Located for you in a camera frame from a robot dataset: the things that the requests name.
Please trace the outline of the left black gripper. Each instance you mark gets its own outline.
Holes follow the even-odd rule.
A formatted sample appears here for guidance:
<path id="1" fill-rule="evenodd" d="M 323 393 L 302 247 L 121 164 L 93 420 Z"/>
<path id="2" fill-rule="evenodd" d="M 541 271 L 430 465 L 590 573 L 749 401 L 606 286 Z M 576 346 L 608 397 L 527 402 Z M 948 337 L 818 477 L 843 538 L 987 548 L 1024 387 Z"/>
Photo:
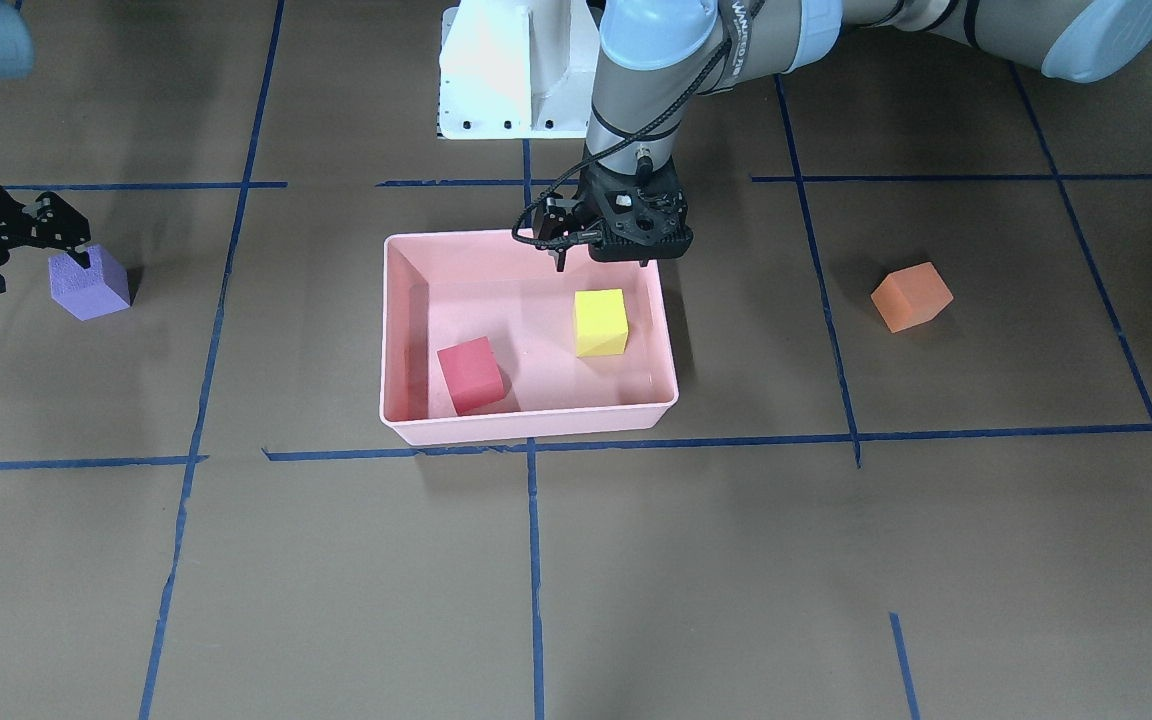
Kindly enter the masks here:
<path id="1" fill-rule="evenodd" d="M 558 273 L 566 270 L 568 251 L 586 241 L 586 206 L 622 240 L 685 240 L 684 188 L 673 165 L 654 170 L 643 183 L 593 165 L 582 173 L 579 199 L 585 204 L 547 195 L 535 211 L 535 245 L 550 255 Z"/>

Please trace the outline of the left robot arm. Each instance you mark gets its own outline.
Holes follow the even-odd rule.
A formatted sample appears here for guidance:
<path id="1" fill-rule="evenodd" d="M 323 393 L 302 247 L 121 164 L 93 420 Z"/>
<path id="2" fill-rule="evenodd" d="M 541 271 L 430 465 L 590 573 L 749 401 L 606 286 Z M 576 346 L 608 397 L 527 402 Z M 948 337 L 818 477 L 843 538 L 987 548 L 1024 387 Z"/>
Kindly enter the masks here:
<path id="1" fill-rule="evenodd" d="M 558 272 L 677 259 L 694 233 L 675 150 L 687 106 L 803 69 L 854 29 L 931 33 L 1079 85 L 1152 41 L 1152 1 L 605 1 L 582 158 L 522 211 L 511 238 Z"/>

